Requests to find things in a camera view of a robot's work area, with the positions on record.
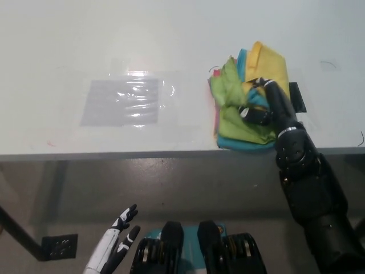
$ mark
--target yellow cloth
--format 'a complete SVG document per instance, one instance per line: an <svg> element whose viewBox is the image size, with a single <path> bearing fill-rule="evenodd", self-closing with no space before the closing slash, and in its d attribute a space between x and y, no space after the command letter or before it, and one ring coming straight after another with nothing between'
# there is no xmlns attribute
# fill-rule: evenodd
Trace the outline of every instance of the yellow cloth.
<svg viewBox="0 0 365 274"><path fill-rule="evenodd" d="M247 52L245 80L250 81L259 77L276 81L290 99L285 58L261 42L256 42L252 50ZM250 83L242 83L246 95L251 86ZM265 96L262 87L257 88L257 91Z"/></svg>

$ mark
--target plastic sheet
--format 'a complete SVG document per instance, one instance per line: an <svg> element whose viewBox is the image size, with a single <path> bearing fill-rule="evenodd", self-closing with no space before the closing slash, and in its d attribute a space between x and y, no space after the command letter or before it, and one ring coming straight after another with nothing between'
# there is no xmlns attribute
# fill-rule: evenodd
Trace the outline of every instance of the plastic sheet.
<svg viewBox="0 0 365 274"><path fill-rule="evenodd" d="M175 93L166 77L146 71L93 80L90 85L82 126L121 127L156 124L166 105L172 106Z"/></svg>

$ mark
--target table surface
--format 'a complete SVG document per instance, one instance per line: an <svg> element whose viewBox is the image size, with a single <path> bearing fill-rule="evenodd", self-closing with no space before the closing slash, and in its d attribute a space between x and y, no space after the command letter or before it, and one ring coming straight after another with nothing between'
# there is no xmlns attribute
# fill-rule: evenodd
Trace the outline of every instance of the table surface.
<svg viewBox="0 0 365 274"><path fill-rule="evenodd" d="M208 71L255 41L285 56L315 145L365 152L363 10L362 0L4 0L0 160L219 151ZM92 81L131 71L166 82L158 120L82 125Z"/></svg>

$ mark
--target floor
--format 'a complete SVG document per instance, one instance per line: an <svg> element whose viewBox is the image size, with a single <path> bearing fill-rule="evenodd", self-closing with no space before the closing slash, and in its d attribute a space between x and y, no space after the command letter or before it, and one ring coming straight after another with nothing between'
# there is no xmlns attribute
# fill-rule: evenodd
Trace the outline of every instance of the floor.
<svg viewBox="0 0 365 274"><path fill-rule="evenodd" d="M137 203L137 241L167 220L223 221L228 233L250 232L269 273L318 273L301 228L281 192L274 154L215 158L2 163L0 203L37 240L79 234L77 258L39 263L6 232L1 273L82 273L101 235ZM365 216L365 157L328 156L356 225ZM116 273L129 273L136 245Z"/></svg>

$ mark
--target pile of cloths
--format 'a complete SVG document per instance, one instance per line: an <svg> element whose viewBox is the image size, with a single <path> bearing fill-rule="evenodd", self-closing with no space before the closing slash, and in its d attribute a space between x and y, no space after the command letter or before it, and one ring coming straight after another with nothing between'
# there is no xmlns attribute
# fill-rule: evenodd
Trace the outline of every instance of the pile of cloths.
<svg viewBox="0 0 365 274"><path fill-rule="evenodd" d="M269 110L264 90L248 83L259 77L276 81L290 98L284 57L261 42L256 42L251 51L242 49L237 60L230 57L208 79L216 102L214 134L220 148L250 151L274 146L275 133L271 125L244 121L239 112L240 107Z"/></svg>

